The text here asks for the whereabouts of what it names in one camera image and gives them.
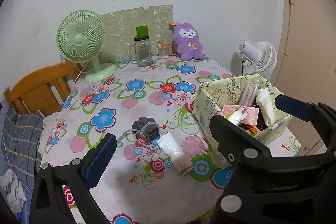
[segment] wooden door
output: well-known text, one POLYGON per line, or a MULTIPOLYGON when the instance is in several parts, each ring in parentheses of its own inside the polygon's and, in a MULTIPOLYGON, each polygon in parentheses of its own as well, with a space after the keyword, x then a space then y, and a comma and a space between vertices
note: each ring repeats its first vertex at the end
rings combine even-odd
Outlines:
MULTIPOLYGON (((288 96, 336 109, 336 1, 285 0, 284 9, 288 39, 283 39, 283 30, 279 53, 284 51, 272 76, 274 85, 288 96)), ((323 145, 310 123, 293 118, 288 127, 302 144, 299 155, 323 145)))

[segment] yellow bow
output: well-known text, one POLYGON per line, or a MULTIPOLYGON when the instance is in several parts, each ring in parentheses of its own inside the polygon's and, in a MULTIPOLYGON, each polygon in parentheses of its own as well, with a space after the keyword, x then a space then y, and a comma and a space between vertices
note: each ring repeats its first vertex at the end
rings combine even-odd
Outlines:
POLYGON ((191 49, 195 48, 196 43, 189 43, 188 46, 191 46, 191 49))

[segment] wooden headboard slat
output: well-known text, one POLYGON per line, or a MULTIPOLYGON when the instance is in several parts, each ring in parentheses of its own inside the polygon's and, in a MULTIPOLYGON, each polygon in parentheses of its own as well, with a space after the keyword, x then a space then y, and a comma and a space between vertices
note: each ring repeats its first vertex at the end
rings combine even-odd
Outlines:
POLYGON ((78 75, 75 63, 61 62, 36 70, 22 78, 13 90, 6 90, 4 96, 10 107, 22 114, 34 113, 40 109, 44 115, 51 115, 60 111, 58 103, 49 83, 53 83, 63 101, 70 94, 70 88, 65 81, 65 76, 70 75, 75 79, 78 75))
POLYGON ((26 107, 22 103, 21 99, 15 99, 14 103, 21 114, 29 114, 28 110, 26 110, 26 107))
POLYGON ((64 78, 59 78, 57 80, 54 80, 53 84, 55 85, 58 94, 61 96, 61 99, 64 102, 70 93, 68 83, 64 81, 64 78))
POLYGON ((9 99, 14 101, 23 94, 26 94, 53 80, 71 75, 73 77, 75 64, 72 62, 61 62, 54 66, 38 69, 22 78, 9 93, 9 99))

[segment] metal screw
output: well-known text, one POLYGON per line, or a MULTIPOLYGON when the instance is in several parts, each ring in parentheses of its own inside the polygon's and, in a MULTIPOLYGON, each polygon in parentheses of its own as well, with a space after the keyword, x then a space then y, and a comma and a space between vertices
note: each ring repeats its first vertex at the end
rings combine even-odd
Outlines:
POLYGON ((234 213, 242 206, 242 200, 236 195, 227 195, 220 201, 220 207, 227 213, 234 213))
POLYGON ((46 169, 49 166, 49 163, 45 162, 41 165, 42 169, 46 169))
POLYGON ((81 162, 80 159, 73 159, 73 160, 71 161, 72 165, 78 165, 78 164, 80 164, 80 162, 81 162))
POLYGON ((244 155, 246 158, 254 159, 258 156, 258 152, 253 148, 248 148, 244 151, 244 155))
POLYGON ((235 157, 233 156, 233 154, 229 153, 227 155, 227 157, 229 158, 229 161, 233 162, 235 160, 235 157))

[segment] glass mug handle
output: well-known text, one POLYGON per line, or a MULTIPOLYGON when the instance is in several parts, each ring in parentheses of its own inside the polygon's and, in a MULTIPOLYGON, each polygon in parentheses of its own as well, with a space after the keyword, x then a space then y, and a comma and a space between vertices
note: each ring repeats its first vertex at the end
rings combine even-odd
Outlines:
POLYGON ((151 41, 149 44, 149 47, 150 47, 150 51, 152 52, 152 55, 159 54, 157 43, 155 41, 151 41))
POLYGON ((137 63, 137 56, 136 56, 136 53, 135 53, 135 47, 134 47, 134 44, 129 46, 128 47, 128 53, 129 53, 129 58, 132 59, 132 64, 136 64, 137 63))

